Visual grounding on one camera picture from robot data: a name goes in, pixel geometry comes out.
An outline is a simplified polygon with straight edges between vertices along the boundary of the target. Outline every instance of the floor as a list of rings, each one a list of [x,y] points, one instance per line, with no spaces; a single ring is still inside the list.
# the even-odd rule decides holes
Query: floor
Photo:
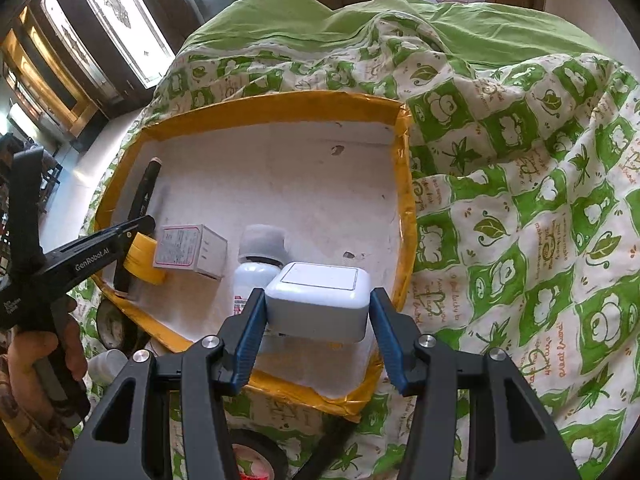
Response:
[[[78,238],[91,196],[118,153],[122,138],[139,111],[110,121],[91,148],[79,154],[71,149],[56,157],[63,170],[60,185],[40,220],[40,245],[47,252]]]

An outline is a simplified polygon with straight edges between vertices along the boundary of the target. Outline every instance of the cardboard box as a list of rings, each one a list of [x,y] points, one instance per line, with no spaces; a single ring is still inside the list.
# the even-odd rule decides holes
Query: cardboard box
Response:
[[[195,270],[219,280],[226,262],[226,240],[205,225],[163,226],[154,267]]]

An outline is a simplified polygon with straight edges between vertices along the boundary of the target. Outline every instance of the white plastic box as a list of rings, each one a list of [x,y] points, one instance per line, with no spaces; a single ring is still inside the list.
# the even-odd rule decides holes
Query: white plastic box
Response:
[[[371,280],[357,267],[293,262],[265,289],[273,332],[338,343],[365,336]]]
[[[163,226],[158,233],[154,267],[194,270],[210,278],[222,278],[226,240],[205,225]]]

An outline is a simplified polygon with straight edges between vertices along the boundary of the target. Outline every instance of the green and white patterned fabric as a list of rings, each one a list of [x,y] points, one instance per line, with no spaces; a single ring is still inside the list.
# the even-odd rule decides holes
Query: green and white patterned fabric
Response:
[[[292,19],[300,19],[296,1],[310,5],[284,1]],[[377,0],[336,13],[317,4],[319,35],[344,23],[340,12],[355,12],[359,21],[351,16],[357,26],[337,27],[340,38],[334,30],[311,48],[312,38],[281,35],[276,25],[230,35],[232,19],[247,20],[247,6],[257,12],[264,0],[239,3],[194,33],[178,54],[98,186],[86,229],[144,124],[265,92],[330,89],[405,102],[415,119],[410,143],[418,251],[404,313],[453,348],[504,348],[552,413],[582,477],[596,478],[640,415],[636,78],[591,52],[595,48],[581,50],[577,40],[568,54],[547,48],[554,53],[522,57],[517,43],[537,52],[540,31],[510,37],[504,57],[515,64],[496,66],[491,49],[487,62],[465,59],[456,52],[471,47],[460,49],[460,37],[442,27],[450,4]],[[464,10],[490,11],[496,27],[519,19],[499,7]],[[506,48],[497,28],[492,34],[495,45]],[[469,29],[470,45],[473,36]],[[74,296],[91,355],[101,350],[99,291],[88,282]],[[324,478],[393,471],[413,408],[414,400],[400,397],[383,374],[343,457]],[[226,410],[232,427],[261,431],[280,444],[291,473],[321,436],[321,413],[259,394],[229,400]],[[183,479],[179,418],[172,409],[174,475]],[[454,478],[465,475],[467,433],[468,400],[461,394]]]

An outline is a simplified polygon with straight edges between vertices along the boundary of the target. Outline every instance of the red label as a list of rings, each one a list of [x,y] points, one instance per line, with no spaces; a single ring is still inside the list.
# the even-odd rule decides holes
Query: red label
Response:
[[[242,471],[240,473],[240,480],[269,480],[268,476],[248,476],[245,475]]]

